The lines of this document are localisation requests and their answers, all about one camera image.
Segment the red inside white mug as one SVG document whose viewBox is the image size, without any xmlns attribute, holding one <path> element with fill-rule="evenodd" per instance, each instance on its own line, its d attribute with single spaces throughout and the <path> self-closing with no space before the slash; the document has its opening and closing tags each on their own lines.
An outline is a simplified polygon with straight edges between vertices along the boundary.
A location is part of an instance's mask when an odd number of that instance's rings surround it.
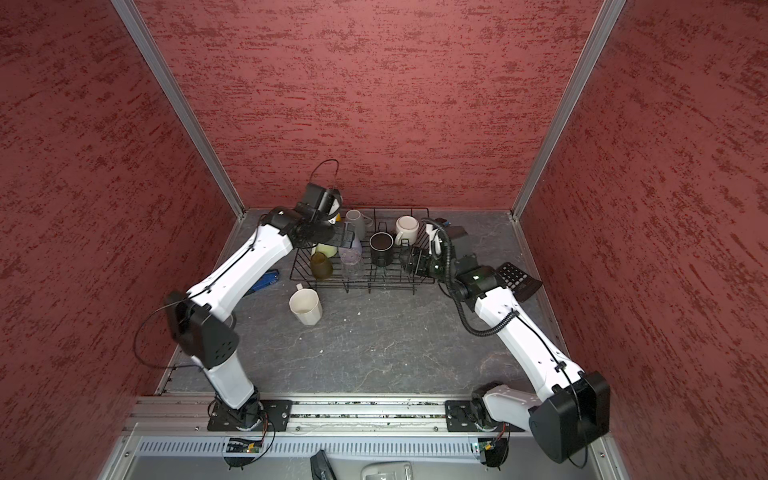
<svg viewBox="0 0 768 480">
<path fill-rule="evenodd" d="M 395 244 L 398 247 L 417 245 L 420 222 L 413 216 L 401 216 L 395 224 Z"/>
</svg>

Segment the pale green mug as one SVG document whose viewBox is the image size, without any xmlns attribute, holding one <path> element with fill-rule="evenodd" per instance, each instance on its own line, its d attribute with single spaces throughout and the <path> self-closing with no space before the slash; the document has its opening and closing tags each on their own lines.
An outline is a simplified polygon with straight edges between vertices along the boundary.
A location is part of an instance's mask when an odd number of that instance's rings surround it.
<svg viewBox="0 0 768 480">
<path fill-rule="evenodd" d="M 319 243 L 313 249 L 313 253 L 322 253 L 327 258 L 333 258 L 338 253 L 336 246 Z"/>
</svg>

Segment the black mug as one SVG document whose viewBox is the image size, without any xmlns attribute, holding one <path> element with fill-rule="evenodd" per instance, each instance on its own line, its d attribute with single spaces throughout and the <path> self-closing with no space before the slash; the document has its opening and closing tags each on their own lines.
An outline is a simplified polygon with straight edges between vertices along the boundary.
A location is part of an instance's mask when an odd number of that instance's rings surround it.
<svg viewBox="0 0 768 480">
<path fill-rule="evenodd" d="M 394 261 L 394 238 L 386 231 L 374 233 L 369 240 L 371 263 L 376 268 L 385 268 Z"/>
</svg>

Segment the olive green glass cup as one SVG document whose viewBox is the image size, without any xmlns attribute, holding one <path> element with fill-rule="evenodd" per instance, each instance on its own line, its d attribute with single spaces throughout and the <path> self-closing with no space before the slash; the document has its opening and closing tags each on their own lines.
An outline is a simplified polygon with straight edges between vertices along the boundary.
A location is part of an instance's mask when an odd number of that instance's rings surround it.
<svg viewBox="0 0 768 480">
<path fill-rule="evenodd" d="M 317 280 L 325 280 L 333 275 L 333 265 L 323 252 L 315 251 L 310 257 L 310 270 Z"/>
</svg>

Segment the grey white mug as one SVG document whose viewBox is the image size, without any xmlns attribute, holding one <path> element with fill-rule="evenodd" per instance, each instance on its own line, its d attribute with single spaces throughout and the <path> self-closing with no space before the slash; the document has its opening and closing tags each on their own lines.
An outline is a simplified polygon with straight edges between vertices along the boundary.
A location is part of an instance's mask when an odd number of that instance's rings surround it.
<svg viewBox="0 0 768 480">
<path fill-rule="evenodd" d="M 351 209 L 346 212 L 345 222 L 350 224 L 358 240 L 363 241 L 367 233 L 366 217 L 357 209 Z"/>
</svg>

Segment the clear glass cup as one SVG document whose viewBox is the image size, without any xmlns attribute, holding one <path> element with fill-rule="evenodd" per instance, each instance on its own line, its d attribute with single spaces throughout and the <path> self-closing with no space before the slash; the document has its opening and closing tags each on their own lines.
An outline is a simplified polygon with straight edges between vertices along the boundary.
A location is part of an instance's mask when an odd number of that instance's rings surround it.
<svg viewBox="0 0 768 480">
<path fill-rule="evenodd" d="M 351 283 L 364 276 L 364 258 L 362 243 L 355 238 L 349 248 L 341 247 L 338 251 L 345 282 Z"/>
</svg>

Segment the lilac plastic cup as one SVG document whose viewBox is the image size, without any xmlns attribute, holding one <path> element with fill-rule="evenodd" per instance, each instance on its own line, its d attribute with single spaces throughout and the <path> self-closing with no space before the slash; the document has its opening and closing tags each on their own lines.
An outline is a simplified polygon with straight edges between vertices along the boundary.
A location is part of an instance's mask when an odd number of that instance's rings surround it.
<svg viewBox="0 0 768 480">
<path fill-rule="evenodd" d="M 362 243 L 354 230 L 346 231 L 343 236 L 341 247 L 346 250 L 362 252 Z"/>
</svg>

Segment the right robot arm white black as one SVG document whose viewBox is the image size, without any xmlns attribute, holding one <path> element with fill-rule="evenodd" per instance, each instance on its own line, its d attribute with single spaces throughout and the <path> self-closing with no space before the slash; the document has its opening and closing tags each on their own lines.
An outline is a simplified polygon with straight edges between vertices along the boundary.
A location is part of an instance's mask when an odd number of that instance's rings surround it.
<svg viewBox="0 0 768 480">
<path fill-rule="evenodd" d="M 495 434 L 481 448 L 488 466 L 505 460 L 505 433 L 532 434 L 544 454 L 561 464 L 606 435 L 611 389 L 598 372 L 587 373 L 562 352 L 524 311 L 521 303 L 540 287 L 511 263 L 481 265 L 466 230 L 443 218 L 423 219 L 428 245 L 404 246 L 403 268 L 443 286 L 464 329 L 478 338 L 498 337 L 526 374 L 533 390 L 491 382 L 476 389 L 461 419 Z"/>
</svg>

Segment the blue black tool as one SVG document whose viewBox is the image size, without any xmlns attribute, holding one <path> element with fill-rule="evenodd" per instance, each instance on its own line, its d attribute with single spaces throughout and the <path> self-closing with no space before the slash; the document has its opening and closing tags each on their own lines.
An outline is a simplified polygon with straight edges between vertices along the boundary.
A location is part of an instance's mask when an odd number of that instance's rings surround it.
<svg viewBox="0 0 768 480">
<path fill-rule="evenodd" d="M 271 285 L 276 284 L 279 281 L 279 271 L 271 269 L 266 271 L 246 292 L 246 295 L 251 295 L 255 292 L 263 290 Z"/>
</svg>

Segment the cream white mug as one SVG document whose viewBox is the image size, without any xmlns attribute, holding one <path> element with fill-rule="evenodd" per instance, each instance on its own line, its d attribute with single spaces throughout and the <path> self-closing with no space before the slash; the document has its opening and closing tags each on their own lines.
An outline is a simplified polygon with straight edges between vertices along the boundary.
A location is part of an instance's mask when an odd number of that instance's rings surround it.
<svg viewBox="0 0 768 480">
<path fill-rule="evenodd" d="M 315 326 L 323 315 L 319 294 L 312 288 L 305 288 L 301 283 L 289 299 L 292 314 L 306 326 Z"/>
</svg>

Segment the black calculator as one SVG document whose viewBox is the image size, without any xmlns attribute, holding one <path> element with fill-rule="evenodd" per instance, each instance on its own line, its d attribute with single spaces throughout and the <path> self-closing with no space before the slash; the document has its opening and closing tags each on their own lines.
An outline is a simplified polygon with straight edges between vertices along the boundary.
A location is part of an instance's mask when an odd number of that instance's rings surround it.
<svg viewBox="0 0 768 480">
<path fill-rule="evenodd" d="M 518 302 L 525 302 L 531 299 L 542 287 L 542 282 L 529 275 L 511 262 L 505 262 L 498 269 L 497 273 L 503 279 L 507 288 Z"/>
</svg>

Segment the grey device at bottom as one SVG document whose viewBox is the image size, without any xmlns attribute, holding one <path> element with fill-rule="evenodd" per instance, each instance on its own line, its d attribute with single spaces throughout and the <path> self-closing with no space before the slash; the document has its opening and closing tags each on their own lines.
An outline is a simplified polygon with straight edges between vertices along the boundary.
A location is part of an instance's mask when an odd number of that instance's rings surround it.
<svg viewBox="0 0 768 480">
<path fill-rule="evenodd" d="M 362 480 L 413 480 L 410 462 L 382 462 L 365 466 L 361 471 Z"/>
</svg>

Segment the black object at bottom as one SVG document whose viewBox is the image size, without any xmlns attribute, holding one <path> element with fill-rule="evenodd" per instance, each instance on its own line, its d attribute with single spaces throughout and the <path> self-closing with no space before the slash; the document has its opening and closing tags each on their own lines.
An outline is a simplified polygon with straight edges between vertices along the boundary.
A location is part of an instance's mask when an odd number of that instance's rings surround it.
<svg viewBox="0 0 768 480">
<path fill-rule="evenodd" d="M 310 458 L 313 480 L 336 480 L 336 474 L 324 450 L 319 450 Z"/>
</svg>

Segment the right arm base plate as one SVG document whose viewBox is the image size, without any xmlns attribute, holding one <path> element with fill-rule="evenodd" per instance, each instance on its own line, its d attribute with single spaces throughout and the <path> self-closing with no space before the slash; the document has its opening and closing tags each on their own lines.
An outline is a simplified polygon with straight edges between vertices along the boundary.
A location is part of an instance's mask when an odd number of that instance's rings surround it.
<svg viewBox="0 0 768 480">
<path fill-rule="evenodd" d="M 523 429 L 493 420 L 481 400 L 446 400 L 444 402 L 446 425 L 449 432 L 521 433 Z"/>
</svg>

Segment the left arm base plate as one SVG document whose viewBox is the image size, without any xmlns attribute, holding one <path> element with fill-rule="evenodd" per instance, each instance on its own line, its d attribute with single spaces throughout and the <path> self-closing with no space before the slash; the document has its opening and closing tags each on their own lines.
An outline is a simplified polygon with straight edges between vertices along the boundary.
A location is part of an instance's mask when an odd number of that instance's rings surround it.
<svg viewBox="0 0 768 480">
<path fill-rule="evenodd" d="M 272 428 L 284 432 L 290 418 L 293 402 L 290 400 L 251 400 L 240 409 L 229 407 L 215 398 L 207 408 L 210 432 L 264 432 Z"/>
</svg>

